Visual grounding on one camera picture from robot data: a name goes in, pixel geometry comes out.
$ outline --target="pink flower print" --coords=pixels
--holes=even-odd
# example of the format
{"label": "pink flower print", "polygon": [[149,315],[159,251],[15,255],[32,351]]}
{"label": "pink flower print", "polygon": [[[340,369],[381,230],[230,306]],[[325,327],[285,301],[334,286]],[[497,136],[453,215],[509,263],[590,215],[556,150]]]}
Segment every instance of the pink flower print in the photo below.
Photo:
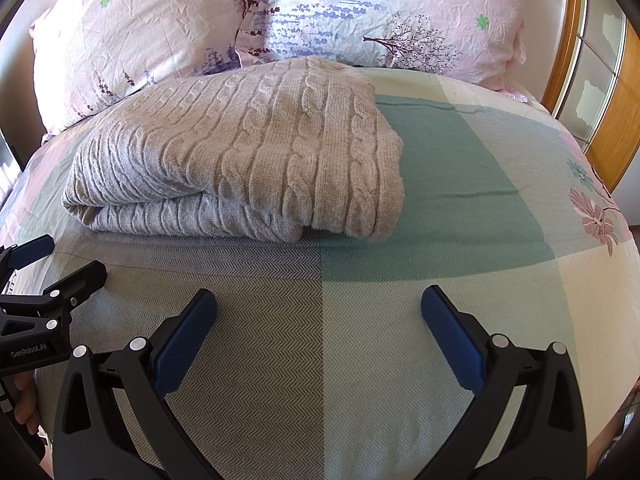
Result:
{"label": "pink flower print", "polygon": [[618,244],[618,239],[613,232],[614,226],[606,217],[608,208],[601,208],[593,200],[587,198],[584,193],[578,193],[575,189],[569,192],[569,200],[574,205],[576,212],[582,216],[582,228],[588,235],[593,236],[601,244],[606,244],[609,256],[613,254],[613,242]]}

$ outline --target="hand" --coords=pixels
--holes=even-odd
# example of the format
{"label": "hand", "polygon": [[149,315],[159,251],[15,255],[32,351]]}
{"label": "hand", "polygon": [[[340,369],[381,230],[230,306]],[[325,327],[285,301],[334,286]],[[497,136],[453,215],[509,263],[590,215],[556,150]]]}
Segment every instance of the hand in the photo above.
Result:
{"label": "hand", "polygon": [[20,400],[14,408],[15,420],[18,424],[26,424],[29,433],[38,433],[40,427],[40,412],[37,407],[38,394],[33,372],[22,372],[14,375],[15,387],[21,391]]}

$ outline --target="wall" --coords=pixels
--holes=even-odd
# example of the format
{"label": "wall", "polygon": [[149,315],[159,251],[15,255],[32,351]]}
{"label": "wall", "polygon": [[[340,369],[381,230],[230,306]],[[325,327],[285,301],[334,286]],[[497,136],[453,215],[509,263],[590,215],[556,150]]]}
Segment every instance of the wall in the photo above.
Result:
{"label": "wall", "polygon": [[556,60],[565,4],[566,0],[525,0],[527,61],[507,70],[507,77],[523,85],[538,101]]}
{"label": "wall", "polygon": [[612,193],[629,225],[640,225],[640,150]]}
{"label": "wall", "polygon": [[40,146],[45,128],[33,89],[29,27],[56,0],[24,0],[0,38],[0,128],[23,162]]}

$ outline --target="pink pillowcase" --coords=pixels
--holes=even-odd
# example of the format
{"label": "pink pillowcase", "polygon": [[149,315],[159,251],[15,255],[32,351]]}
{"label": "pink pillowcase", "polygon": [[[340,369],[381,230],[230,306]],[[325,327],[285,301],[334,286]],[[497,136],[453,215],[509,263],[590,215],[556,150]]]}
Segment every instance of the pink pillowcase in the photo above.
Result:
{"label": "pink pillowcase", "polygon": [[147,85],[240,66],[246,0],[57,0],[32,25],[34,87],[57,134]]}
{"label": "pink pillowcase", "polygon": [[318,54],[437,73],[511,92],[524,62],[524,0],[255,0],[236,49],[261,62]]}

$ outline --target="cable knit blanket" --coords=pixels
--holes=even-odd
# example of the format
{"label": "cable knit blanket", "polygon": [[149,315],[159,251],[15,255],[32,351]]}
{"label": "cable knit blanket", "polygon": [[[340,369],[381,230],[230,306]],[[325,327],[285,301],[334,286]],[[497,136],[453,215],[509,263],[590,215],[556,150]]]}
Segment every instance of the cable knit blanket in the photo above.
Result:
{"label": "cable knit blanket", "polygon": [[336,62],[167,81],[90,120],[63,205],[95,231],[381,240],[398,222],[402,140],[370,80]]}

